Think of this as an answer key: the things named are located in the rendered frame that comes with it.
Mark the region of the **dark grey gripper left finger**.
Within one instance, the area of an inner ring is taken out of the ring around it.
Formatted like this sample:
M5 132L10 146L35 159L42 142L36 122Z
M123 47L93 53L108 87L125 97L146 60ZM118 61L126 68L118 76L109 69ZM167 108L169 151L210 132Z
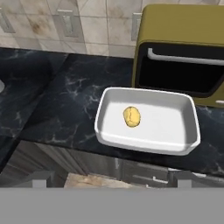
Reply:
M6 185L5 188L49 188L53 187L54 171L35 171L26 178Z

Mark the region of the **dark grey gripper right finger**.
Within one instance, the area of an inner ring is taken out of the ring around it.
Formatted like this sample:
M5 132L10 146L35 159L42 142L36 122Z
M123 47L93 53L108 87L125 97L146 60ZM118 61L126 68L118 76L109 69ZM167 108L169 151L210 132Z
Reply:
M176 171L173 174L173 185L177 188L224 188L224 178L197 176L190 171Z

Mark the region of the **white tupperware container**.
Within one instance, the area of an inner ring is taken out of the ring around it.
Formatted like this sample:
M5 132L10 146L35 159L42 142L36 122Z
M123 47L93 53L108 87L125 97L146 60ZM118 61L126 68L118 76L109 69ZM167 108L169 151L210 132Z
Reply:
M141 115L138 126L128 127L127 107ZM160 90L108 87L101 96L94 121L101 144L133 151L184 156L200 144L200 126L193 98Z

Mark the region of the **yellow potato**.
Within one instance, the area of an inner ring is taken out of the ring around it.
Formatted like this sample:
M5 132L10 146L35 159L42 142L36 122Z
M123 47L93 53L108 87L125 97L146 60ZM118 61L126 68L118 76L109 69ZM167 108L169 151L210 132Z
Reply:
M128 127L134 128L139 125L141 115L136 107L127 107L122 114Z

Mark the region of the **grey drawer front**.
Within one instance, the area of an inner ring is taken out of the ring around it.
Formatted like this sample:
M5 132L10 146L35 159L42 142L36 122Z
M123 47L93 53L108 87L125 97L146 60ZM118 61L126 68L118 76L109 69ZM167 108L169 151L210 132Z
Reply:
M164 188L168 186L168 184L165 185L153 181L153 176L156 176L157 179L167 180L169 183L169 170L166 167L129 160L124 160L122 162L122 179L125 182L156 188Z

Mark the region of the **grey cupboard door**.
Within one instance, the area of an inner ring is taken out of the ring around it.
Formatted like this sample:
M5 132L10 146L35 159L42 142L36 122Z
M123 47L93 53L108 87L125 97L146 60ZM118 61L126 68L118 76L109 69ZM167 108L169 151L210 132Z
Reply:
M114 157L27 141L21 141L18 147L39 162L44 163L44 156L48 156L67 172L121 179L121 172L116 176Z

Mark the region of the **olive yellow toaster oven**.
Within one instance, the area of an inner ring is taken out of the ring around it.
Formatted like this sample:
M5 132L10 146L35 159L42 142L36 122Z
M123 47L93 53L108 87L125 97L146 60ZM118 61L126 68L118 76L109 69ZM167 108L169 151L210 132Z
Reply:
M161 61L155 54L224 60L224 5L149 4L136 41L132 86L190 95L224 108L224 66Z

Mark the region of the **grey wall outlet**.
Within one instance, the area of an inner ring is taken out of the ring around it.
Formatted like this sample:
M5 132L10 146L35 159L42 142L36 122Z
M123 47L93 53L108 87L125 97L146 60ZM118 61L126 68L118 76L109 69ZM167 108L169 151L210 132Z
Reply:
M132 28L131 28L131 40L136 41L137 40L137 35L141 23L141 13L133 13L132 14Z
M78 38L79 32L72 10L58 10L59 19L66 37Z
M4 13L4 10L2 8L0 8L0 27L6 33L14 33L15 32L11 25L10 20L7 18L7 16Z

